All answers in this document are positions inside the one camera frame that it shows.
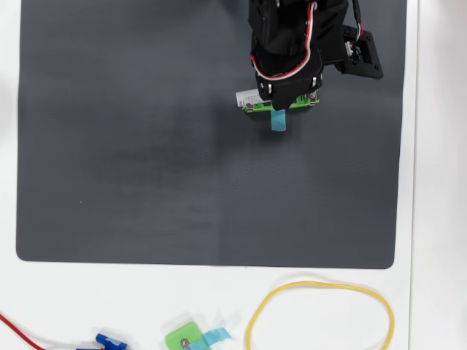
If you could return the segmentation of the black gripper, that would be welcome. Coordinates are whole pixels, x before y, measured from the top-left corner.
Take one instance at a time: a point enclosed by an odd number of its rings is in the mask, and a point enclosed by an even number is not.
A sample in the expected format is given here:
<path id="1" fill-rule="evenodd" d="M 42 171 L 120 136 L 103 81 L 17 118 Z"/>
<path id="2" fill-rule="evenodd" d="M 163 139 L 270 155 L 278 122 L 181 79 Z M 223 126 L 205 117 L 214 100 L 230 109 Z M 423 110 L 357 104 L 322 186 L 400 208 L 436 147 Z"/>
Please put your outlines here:
<path id="1" fill-rule="evenodd" d="M 259 96 L 276 110 L 289 109 L 301 96 L 309 97 L 323 83 L 323 43 L 303 35 L 301 48 L 292 55 L 269 52 L 256 35 L 251 37 L 250 60 Z"/>

